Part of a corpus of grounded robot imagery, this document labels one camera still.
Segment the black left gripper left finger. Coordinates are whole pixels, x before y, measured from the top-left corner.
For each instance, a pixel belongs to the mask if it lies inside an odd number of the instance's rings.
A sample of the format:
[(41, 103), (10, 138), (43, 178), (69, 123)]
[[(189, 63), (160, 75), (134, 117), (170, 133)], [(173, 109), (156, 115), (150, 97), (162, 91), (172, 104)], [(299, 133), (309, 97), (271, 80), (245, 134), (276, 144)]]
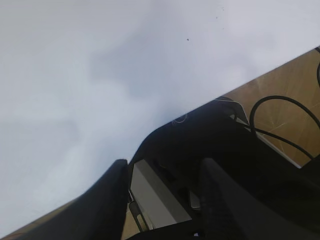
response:
[(19, 239), (119, 240), (128, 199), (128, 162), (118, 159), (71, 205)]

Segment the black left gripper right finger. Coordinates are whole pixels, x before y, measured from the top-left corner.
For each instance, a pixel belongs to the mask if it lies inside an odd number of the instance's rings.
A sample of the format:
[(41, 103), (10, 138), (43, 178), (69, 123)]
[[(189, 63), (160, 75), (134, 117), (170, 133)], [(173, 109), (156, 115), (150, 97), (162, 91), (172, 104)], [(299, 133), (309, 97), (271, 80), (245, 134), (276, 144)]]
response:
[(200, 201), (207, 240), (318, 240), (251, 196), (213, 159), (202, 161)]

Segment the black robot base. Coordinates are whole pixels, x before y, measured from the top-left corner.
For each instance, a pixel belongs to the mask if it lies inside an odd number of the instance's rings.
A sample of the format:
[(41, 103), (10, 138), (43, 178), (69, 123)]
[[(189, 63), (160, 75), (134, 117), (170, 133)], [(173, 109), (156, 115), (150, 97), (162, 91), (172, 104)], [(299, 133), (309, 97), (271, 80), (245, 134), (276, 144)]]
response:
[(182, 240), (202, 230), (206, 239), (200, 188), (206, 158), (267, 208), (320, 236), (320, 172), (305, 175), (210, 102), (190, 112), (185, 122), (168, 123), (152, 132), (132, 158), (133, 163), (156, 161), (200, 200), (201, 215), (196, 219), (150, 230), (144, 238)]

